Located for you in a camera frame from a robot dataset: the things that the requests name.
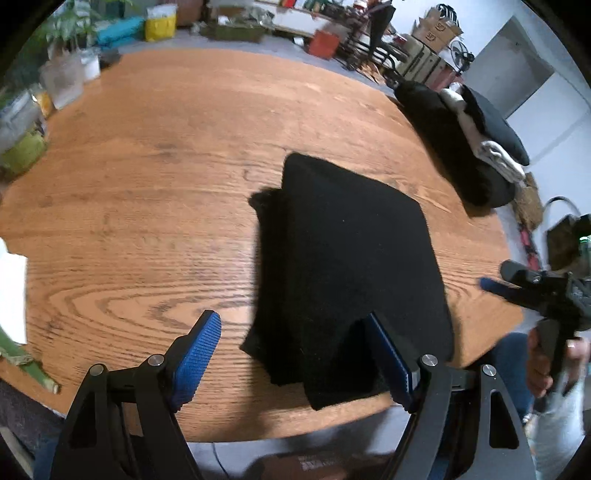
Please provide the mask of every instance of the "fan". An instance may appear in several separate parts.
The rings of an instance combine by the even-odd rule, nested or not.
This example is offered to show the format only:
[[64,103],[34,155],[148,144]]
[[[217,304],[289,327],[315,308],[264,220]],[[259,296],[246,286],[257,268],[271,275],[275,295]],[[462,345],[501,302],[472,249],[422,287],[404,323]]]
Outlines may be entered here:
[[453,63],[456,64],[458,73],[465,72],[470,68],[470,64],[474,61],[474,55],[468,51],[461,41],[454,40],[449,48],[452,51]]

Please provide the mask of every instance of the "potted plant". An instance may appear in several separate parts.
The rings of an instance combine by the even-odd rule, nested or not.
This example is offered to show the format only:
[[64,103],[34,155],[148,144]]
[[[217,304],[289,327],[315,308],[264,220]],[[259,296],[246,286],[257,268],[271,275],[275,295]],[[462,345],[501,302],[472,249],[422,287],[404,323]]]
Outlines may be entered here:
[[[103,0],[106,3],[131,0]],[[100,76],[98,51],[92,48],[95,22],[102,17],[88,0],[66,0],[35,31],[46,42],[49,61],[40,69],[41,79],[57,109],[78,98],[83,83]]]

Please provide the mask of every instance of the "wooden table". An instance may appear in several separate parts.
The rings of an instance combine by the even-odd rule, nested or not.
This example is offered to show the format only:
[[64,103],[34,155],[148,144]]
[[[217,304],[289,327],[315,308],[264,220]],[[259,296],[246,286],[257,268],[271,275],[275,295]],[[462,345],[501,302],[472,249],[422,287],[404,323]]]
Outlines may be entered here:
[[383,410],[387,394],[312,411],[239,350],[254,313],[252,192],[278,186],[292,150],[417,199],[426,214],[465,365],[521,320],[476,287],[508,256],[496,216],[469,218],[404,115],[383,93],[313,66],[229,50],[126,55],[49,120],[45,157],[6,192],[0,236],[29,258],[27,348],[63,385],[1,377],[67,412],[87,369],[139,365],[223,320],[192,403],[187,440],[289,436]]

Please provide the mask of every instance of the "folded black towel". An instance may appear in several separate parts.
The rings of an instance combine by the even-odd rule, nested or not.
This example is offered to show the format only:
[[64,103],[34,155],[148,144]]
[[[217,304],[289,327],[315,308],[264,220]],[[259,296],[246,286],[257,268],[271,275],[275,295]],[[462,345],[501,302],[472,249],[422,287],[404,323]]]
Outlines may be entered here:
[[319,158],[290,154],[281,190],[251,198],[261,281],[242,349],[316,410],[384,391],[360,320],[384,315],[420,352],[453,355],[444,285],[419,204]]

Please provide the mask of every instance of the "green plant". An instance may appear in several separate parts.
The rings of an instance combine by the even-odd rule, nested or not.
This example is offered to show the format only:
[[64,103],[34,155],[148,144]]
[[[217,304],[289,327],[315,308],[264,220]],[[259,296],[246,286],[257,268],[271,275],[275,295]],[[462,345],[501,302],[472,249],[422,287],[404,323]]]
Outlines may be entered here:
[[[102,0],[104,3],[122,2],[134,6],[132,0]],[[66,0],[33,34],[37,41],[45,41],[53,48],[74,51],[81,38],[91,44],[96,36],[97,20],[102,16],[90,7],[88,0]]]

